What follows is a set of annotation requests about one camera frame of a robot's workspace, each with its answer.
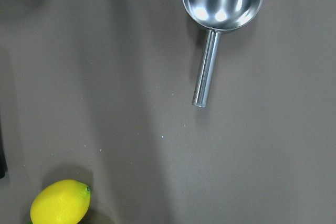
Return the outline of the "steel muddler black tip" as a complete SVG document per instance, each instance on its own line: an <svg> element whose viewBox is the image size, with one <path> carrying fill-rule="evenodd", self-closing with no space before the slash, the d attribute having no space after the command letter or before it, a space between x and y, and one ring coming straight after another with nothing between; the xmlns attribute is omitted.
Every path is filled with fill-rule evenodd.
<svg viewBox="0 0 336 224"><path fill-rule="evenodd" d="M7 171L5 154L3 150L2 133L0 132L0 178L5 177Z"/></svg>

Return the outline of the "yellow lemon outer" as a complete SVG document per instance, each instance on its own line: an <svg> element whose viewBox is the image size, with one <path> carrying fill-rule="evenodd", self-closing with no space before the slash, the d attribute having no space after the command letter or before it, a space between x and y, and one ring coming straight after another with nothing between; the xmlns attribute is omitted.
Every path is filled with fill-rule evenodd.
<svg viewBox="0 0 336 224"><path fill-rule="evenodd" d="M89 209L91 188L73 179L51 184L34 199L32 223L79 223Z"/></svg>

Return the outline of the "steel ice scoop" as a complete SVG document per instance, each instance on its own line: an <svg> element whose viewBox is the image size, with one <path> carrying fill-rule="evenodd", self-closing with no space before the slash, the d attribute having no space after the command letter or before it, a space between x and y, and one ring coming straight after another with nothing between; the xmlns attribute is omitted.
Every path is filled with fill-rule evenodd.
<svg viewBox="0 0 336 224"><path fill-rule="evenodd" d="M192 104L207 105L219 39L222 33L247 25L257 15L263 0L182 0L191 19L207 30Z"/></svg>

